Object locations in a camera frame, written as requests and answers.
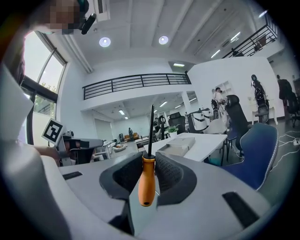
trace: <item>window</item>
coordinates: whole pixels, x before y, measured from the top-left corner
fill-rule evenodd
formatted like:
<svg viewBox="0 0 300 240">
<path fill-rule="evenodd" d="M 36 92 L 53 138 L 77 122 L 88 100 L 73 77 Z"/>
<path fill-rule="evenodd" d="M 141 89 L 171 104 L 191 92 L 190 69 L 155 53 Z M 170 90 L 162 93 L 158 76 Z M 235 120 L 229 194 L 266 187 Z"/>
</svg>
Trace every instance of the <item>window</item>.
<svg viewBox="0 0 300 240">
<path fill-rule="evenodd" d="M 57 92 L 66 61 L 45 34 L 39 32 L 26 36 L 24 48 L 25 78 L 21 87 L 34 106 L 23 123 L 19 140 L 47 146 L 48 141 L 41 135 L 49 119 L 55 119 Z"/>
</svg>

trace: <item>ceiling light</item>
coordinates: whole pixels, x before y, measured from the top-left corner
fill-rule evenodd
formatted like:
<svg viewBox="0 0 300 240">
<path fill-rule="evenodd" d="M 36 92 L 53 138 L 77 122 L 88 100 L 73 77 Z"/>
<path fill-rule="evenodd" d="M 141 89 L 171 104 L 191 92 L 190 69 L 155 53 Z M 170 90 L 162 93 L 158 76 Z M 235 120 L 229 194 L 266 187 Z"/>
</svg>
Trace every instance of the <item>ceiling light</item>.
<svg viewBox="0 0 300 240">
<path fill-rule="evenodd" d="M 159 107 L 162 107 L 163 105 L 165 105 L 167 103 L 167 101 L 165 101 L 161 106 L 159 106 Z"/>
<path fill-rule="evenodd" d="M 158 40 L 158 42 L 161 44 L 161 45 L 164 45 L 166 44 L 167 42 L 169 41 L 169 38 L 167 36 L 161 36 Z"/>
<path fill-rule="evenodd" d="M 264 16 L 266 13 L 268 12 L 268 10 L 265 10 L 264 12 L 262 12 L 261 14 L 259 14 L 259 18 L 261 18 L 262 16 Z"/>
<path fill-rule="evenodd" d="M 238 32 L 236 35 L 234 35 L 234 37 L 231 38 L 230 41 L 233 41 L 239 34 L 240 34 L 240 32 Z"/>
<path fill-rule="evenodd" d="M 184 67 L 185 65 L 184 64 L 180 64 L 180 63 L 174 63 L 173 66 L 175 66 L 175 67 Z"/>
<path fill-rule="evenodd" d="M 108 47 L 111 44 L 111 40 L 108 37 L 103 37 L 100 39 L 99 44 L 101 47 Z"/>
<path fill-rule="evenodd" d="M 221 50 L 220 50 L 220 49 L 217 50 L 217 51 L 214 53 L 214 55 L 212 55 L 210 58 L 213 58 L 214 56 L 216 56 L 216 55 L 219 53 L 219 51 L 221 51 Z"/>
</svg>

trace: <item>white pillar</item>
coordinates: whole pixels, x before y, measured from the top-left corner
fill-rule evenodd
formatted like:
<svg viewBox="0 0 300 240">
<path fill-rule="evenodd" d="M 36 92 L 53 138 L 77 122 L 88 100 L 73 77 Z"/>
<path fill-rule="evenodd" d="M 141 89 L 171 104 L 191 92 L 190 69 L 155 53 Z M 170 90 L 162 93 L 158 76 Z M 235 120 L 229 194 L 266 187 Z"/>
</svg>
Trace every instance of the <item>white pillar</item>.
<svg viewBox="0 0 300 240">
<path fill-rule="evenodd" d="M 188 113 L 188 114 L 191 113 L 191 112 L 192 112 L 192 110 L 191 110 L 191 104 L 190 104 L 190 102 L 189 102 L 187 92 L 186 92 L 186 91 L 182 92 L 182 93 L 181 93 L 181 97 L 182 97 L 184 106 L 186 107 L 187 113 Z"/>
</svg>

